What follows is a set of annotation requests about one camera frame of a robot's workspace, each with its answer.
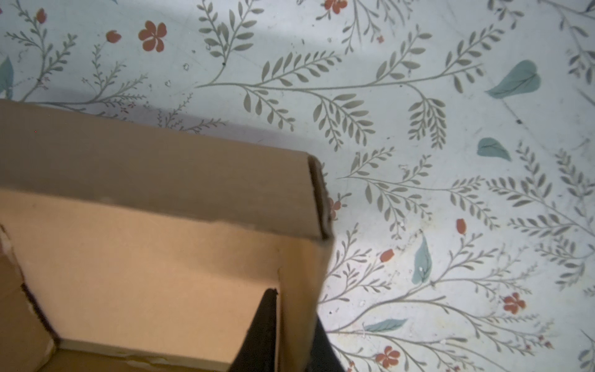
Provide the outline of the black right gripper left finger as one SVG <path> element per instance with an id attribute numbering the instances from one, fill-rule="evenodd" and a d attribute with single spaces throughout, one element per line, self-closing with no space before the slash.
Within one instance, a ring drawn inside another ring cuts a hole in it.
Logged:
<path id="1" fill-rule="evenodd" d="M 274 372 L 277 368 L 277 296 L 268 288 L 228 372 Z"/>

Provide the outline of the brown cardboard paper box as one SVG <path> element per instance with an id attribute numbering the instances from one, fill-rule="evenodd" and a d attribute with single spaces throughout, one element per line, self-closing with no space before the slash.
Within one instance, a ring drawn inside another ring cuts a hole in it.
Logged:
<path id="1" fill-rule="evenodd" d="M 228 371 L 268 288 L 307 371 L 333 243 L 308 153 L 1 103 L 4 371 Z"/>

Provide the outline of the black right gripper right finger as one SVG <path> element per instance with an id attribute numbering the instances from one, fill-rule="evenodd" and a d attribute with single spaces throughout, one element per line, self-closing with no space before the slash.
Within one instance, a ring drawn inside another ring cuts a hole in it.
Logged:
<path id="1" fill-rule="evenodd" d="M 314 339 L 311 345 L 308 372 L 344 372 L 342 364 L 333 352 L 321 319 L 317 318 Z"/>

